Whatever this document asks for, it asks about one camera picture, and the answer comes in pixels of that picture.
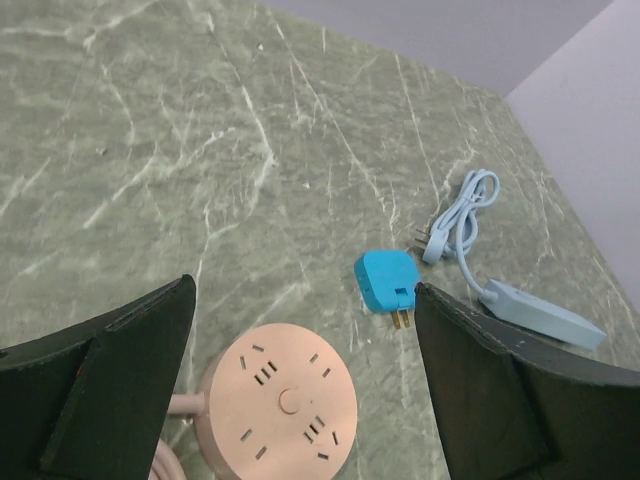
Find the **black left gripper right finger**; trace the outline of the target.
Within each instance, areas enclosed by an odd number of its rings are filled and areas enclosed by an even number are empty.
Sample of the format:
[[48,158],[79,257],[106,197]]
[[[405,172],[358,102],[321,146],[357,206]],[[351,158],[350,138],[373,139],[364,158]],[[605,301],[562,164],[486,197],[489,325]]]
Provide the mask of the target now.
[[453,479],[636,479],[639,374],[415,289],[415,327]]

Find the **blue plug adapter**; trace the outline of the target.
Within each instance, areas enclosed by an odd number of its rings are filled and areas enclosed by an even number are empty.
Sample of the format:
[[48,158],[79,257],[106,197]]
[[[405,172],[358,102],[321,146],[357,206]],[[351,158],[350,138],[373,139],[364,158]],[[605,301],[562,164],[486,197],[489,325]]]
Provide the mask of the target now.
[[366,307],[390,314],[396,329],[411,326],[415,287],[420,281],[416,263],[403,250],[369,250],[354,263],[354,274]]

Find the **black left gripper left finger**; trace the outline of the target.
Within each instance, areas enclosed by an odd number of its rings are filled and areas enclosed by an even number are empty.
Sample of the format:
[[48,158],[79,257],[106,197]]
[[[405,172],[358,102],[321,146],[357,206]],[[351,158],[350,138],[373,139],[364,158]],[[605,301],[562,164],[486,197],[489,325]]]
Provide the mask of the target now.
[[189,338],[194,279],[1,352],[4,479],[148,477]]

